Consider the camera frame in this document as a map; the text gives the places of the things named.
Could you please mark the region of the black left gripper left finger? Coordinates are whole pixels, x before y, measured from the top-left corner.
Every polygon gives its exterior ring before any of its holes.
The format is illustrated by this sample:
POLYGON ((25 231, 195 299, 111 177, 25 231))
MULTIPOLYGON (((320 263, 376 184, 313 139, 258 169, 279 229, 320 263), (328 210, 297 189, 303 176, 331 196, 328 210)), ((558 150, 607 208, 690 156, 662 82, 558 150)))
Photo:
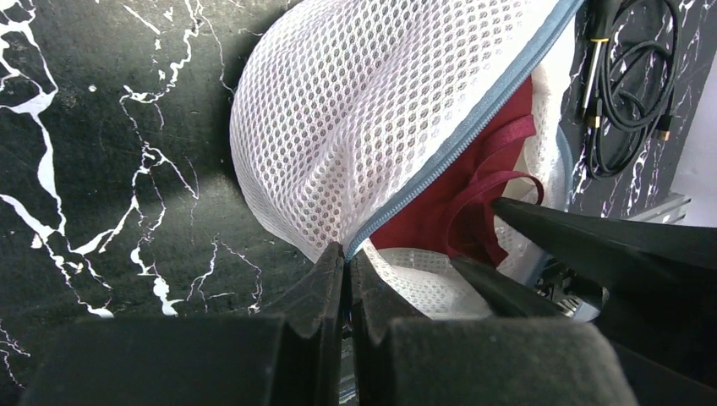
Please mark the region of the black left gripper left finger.
POLYGON ((23 405, 335 405, 344 255, 259 315, 119 318, 73 324, 23 405))

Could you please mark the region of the maroon bra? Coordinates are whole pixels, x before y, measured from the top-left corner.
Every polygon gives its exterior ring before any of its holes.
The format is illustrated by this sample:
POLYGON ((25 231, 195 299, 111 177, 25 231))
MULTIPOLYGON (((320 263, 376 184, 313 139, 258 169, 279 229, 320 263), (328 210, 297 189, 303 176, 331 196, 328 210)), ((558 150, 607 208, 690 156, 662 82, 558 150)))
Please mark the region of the maroon bra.
POLYGON ((536 134, 531 80, 525 80, 487 126, 423 192, 370 237, 377 249, 413 248, 464 256, 496 267, 507 257, 495 232, 493 200, 525 178, 538 201, 543 184, 516 170, 524 141, 536 134))

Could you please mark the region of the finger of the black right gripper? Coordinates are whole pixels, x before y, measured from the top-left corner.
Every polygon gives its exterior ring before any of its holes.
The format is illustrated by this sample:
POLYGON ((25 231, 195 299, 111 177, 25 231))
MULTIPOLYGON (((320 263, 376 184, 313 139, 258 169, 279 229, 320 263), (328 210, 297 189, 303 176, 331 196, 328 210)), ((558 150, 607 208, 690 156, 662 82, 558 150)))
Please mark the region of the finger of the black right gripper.
POLYGON ((495 214, 541 249, 642 314, 716 311, 716 231, 589 217, 509 198, 495 214))
POLYGON ((451 264, 499 317, 565 316, 557 304, 490 266, 463 256, 452 257, 451 264))

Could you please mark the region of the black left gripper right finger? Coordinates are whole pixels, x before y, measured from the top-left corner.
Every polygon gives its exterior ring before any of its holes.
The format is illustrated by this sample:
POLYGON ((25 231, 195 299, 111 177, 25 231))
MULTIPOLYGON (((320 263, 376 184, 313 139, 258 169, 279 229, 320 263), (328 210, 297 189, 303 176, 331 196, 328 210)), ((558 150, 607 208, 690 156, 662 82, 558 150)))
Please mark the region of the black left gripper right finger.
POLYGON ((634 405, 609 342, 565 317, 432 320, 364 253, 350 265, 363 405, 634 405))

